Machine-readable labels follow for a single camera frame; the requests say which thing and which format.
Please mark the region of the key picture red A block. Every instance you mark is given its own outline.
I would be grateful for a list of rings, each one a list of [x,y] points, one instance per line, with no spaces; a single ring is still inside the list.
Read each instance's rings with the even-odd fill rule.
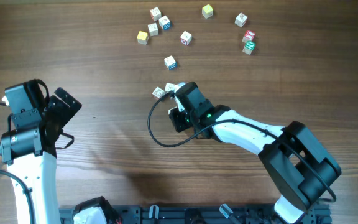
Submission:
[[[192,40],[192,35],[187,32],[187,31],[184,31],[182,33],[182,35],[180,36],[180,41],[181,43],[183,43],[184,45],[189,45],[189,43],[191,42]]]

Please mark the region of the white block far right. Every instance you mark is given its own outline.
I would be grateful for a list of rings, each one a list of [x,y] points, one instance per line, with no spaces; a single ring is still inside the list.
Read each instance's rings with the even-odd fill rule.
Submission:
[[[243,27],[247,21],[247,16],[243,14],[242,12],[239,13],[239,15],[235,18],[235,25],[239,27]]]

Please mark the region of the red sided block top left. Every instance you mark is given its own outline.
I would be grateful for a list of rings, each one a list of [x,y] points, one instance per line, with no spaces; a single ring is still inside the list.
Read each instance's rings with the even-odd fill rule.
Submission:
[[[153,19],[153,21],[157,21],[162,17],[162,13],[158,7],[155,7],[150,10],[150,16]]]

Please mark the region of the number four wooden block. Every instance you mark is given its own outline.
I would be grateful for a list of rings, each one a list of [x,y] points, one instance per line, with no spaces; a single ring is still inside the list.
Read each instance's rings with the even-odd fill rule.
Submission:
[[[175,87],[176,87],[176,84],[166,83],[166,85],[165,85],[165,93],[168,93],[170,91],[174,92]]]

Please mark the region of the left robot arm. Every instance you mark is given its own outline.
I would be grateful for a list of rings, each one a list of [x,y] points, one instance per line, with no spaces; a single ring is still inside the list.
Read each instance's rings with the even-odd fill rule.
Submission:
[[[50,95],[39,79],[6,88],[3,100],[12,113],[0,155],[14,186],[18,222],[60,223],[55,143],[82,105],[63,88]]]

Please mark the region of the snail picture wooden block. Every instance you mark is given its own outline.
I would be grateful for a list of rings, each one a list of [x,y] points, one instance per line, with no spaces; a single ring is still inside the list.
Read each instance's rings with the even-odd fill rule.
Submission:
[[[155,36],[155,35],[159,35],[159,31],[158,31],[158,26],[156,23],[153,24],[149,24],[148,25],[148,30],[149,30],[149,34],[150,36]]]

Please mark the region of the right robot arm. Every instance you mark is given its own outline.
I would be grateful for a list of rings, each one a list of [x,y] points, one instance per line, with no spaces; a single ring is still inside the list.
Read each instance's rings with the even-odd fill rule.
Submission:
[[[332,155],[301,122],[274,126],[245,118],[228,106],[213,104],[195,82],[173,87],[177,107],[168,111],[175,130],[194,128],[205,139],[239,146],[259,157],[281,193],[275,213],[299,221],[341,175]]]

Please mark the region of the yellow top letter block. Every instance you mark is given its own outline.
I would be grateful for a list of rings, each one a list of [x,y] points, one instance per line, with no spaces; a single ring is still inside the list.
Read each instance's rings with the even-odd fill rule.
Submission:
[[[139,31],[137,35],[137,41],[139,44],[147,45],[149,40],[149,35],[147,32]]]

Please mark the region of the ball picture blue block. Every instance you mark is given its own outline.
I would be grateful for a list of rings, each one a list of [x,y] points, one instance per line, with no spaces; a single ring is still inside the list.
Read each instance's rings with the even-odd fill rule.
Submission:
[[[172,70],[177,66],[177,62],[172,55],[164,59],[164,64],[169,70]]]

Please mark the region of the yellow green top block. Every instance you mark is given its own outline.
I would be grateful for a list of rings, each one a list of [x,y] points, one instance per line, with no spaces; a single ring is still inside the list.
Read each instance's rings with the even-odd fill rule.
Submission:
[[[205,19],[208,19],[213,15],[213,8],[210,4],[202,7],[202,15]]]

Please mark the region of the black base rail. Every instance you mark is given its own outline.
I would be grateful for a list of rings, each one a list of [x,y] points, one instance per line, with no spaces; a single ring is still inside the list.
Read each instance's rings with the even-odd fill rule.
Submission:
[[[74,223],[75,215],[88,208],[106,212],[106,219],[95,217],[92,223],[122,224],[192,224],[192,223],[285,223],[275,210],[273,204],[248,204],[231,207],[220,206],[174,207],[151,205],[110,205],[104,197],[97,197],[82,202],[73,208],[60,209],[61,223]]]

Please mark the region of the green N letter block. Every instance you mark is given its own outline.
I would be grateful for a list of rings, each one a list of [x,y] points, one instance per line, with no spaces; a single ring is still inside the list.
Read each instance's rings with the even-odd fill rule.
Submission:
[[[242,51],[243,51],[244,53],[248,54],[248,55],[251,55],[252,52],[253,52],[253,50],[255,49],[255,46],[256,46],[256,44],[255,44],[254,42],[252,42],[252,41],[247,41],[247,42],[245,43],[245,46],[244,46],[244,48],[242,49]]]

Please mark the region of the blue sided sailboat block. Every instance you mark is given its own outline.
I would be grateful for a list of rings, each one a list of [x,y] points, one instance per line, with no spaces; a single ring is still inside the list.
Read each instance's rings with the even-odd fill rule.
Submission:
[[[167,16],[161,17],[158,20],[158,22],[163,30],[167,30],[167,29],[171,28],[171,26],[172,26],[171,21]]]

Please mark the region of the red top letter block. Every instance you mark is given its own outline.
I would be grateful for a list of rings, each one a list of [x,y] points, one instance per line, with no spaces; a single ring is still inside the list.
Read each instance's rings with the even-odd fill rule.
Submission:
[[[243,38],[242,38],[242,41],[244,43],[247,43],[248,41],[253,41],[255,37],[255,33],[251,30],[247,30],[246,33],[244,34]]]

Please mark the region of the cat picture red block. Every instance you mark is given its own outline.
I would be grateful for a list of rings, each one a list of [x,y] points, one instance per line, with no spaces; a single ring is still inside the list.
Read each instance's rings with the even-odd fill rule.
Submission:
[[[161,89],[160,87],[156,87],[155,90],[152,92],[152,96],[155,99],[161,99],[165,95],[165,90]]]

